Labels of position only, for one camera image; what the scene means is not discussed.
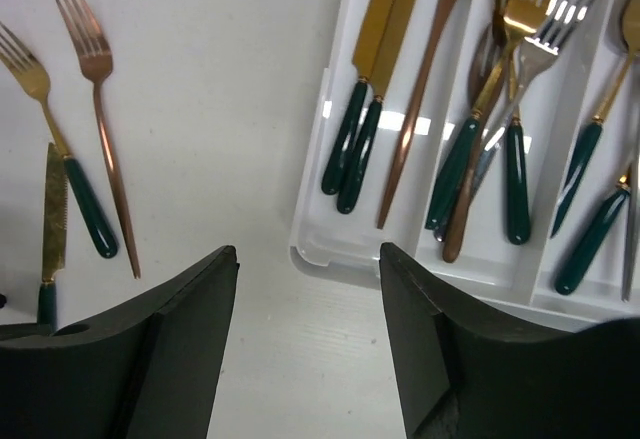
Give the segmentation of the gold spoon green handle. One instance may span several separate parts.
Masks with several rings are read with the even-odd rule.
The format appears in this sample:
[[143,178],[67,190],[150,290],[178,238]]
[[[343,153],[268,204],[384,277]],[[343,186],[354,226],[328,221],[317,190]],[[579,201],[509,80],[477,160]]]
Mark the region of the gold spoon green handle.
[[622,44],[625,60],[619,71],[611,77],[610,84],[600,99],[595,113],[581,130],[575,142],[565,182],[557,202],[551,238],[556,236],[564,222],[597,146],[604,122],[628,71],[639,57],[639,0],[624,0],[620,5],[614,25],[614,31]]
[[631,166],[618,179],[615,188],[592,214],[579,238],[565,255],[554,280],[554,290],[572,294],[588,272],[596,254],[631,194]]

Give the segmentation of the dark copper fork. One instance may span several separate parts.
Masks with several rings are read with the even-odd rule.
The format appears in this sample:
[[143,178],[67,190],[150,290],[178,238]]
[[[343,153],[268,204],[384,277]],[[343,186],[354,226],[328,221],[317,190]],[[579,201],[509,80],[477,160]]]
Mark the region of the dark copper fork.
[[460,127],[442,175],[452,186],[445,215],[439,224],[444,239],[442,259],[455,262],[461,252],[471,205],[473,173],[480,156],[482,134],[504,83],[502,52],[506,44],[503,27],[489,25],[473,56],[467,83],[470,115]]

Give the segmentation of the copper knife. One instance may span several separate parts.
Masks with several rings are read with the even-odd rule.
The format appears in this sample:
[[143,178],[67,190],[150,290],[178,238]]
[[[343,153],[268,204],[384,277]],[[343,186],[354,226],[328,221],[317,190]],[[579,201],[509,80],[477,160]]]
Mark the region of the copper knife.
[[409,99],[408,108],[401,125],[396,147],[392,156],[389,175],[383,193],[376,227],[382,230],[388,218],[395,193],[405,167],[419,112],[428,82],[434,55],[437,51],[442,32],[457,0],[438,0],[431,25],[429,40],[422,56],[422,62]]

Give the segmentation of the gold knife green handle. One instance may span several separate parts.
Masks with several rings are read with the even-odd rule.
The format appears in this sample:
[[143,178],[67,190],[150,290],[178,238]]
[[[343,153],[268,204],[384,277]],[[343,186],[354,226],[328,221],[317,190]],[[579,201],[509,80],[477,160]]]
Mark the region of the gold knife green handle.
[[56,274],[65,268],[67,242],[67,177],[56,145],[48,144],[42,239],[42,272],[37,322],[57,329]]
[[335,195],[342,187],[355,145],[361,110],[393,2],[394,0],[369,0],[368,2],[352,56],[352,64],[357,72],[357,81],[346,106],[321,180],[321,190],[326,195]]
[[355,145],[340,191],[336,209],[351,213],[359,199],[375,140],[384,99],[394,72],[416,0],[394,0],[374,63],[368,92],[358,122]]

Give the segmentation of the gold fork green handle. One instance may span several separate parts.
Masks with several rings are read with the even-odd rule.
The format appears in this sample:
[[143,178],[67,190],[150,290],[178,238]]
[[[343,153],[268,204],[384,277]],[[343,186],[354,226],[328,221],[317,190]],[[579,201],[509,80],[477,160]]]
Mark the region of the gold fork green handle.
[[[498,13],[504,15],[504,4],[499,3]],[[515,53],[508,59],[507,81],[508,100],[513,100],[517,90]],[[504,132],[506,154],[506,234],[509,242],[515,245],[526,243],[531,234],[529,216],[526,161],[524,153],[523,127],[519,106],[516,106],[507,119]]]
[[5,24],[1,24],[1,62],[25,93],[40,104],[96,251],[105,259],[115,257],[119,247],[114,232],[90,181],[50,110],[49,74],[30,49]]
[[502,92],[505,75],[514,51],[524,38],[532,36],[546,18],[550,0],[495,0],[491,24],[485,37],[491,48],[476,49],[474,58],[487,70],[483,76],[471,74],[468,85],[471,100],[469,116],[462,121],[435,181],[425,228],[444,228],[462,184],[470,175],[470,162],[476,162],[484,128]]

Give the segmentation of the silver fork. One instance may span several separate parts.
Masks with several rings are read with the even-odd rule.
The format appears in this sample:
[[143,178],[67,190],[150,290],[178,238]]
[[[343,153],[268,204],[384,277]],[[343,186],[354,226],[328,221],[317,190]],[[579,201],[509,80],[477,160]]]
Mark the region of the silver fork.
[[588,9],[595,0],[550,0],[546,18],[536,32],[524,38],[515,49],[518,51],[518,76],[515,97],[505,109],[504,131],[494,141],[496,146],[504,145],[504,132],[507,119],[516,106],[519,106],[529,85],[542,72],[549,69],[560,56],[565,43],[573,31],[584,20]]

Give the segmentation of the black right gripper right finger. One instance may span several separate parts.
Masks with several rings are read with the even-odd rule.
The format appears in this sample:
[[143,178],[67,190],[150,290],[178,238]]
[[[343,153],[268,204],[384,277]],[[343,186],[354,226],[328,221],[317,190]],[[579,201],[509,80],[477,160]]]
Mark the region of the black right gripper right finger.
[[639,322],[570,333],[512,316],[380,249],[381,292],[410,438],[635,438]]

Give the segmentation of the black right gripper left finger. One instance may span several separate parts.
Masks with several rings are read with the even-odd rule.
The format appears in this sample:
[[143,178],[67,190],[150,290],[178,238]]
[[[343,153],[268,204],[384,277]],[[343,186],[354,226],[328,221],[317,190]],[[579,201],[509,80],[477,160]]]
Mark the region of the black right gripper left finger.
[[59,330],[1,329],[5,438],[203,438],[233,314],[223,246],[168,280]]

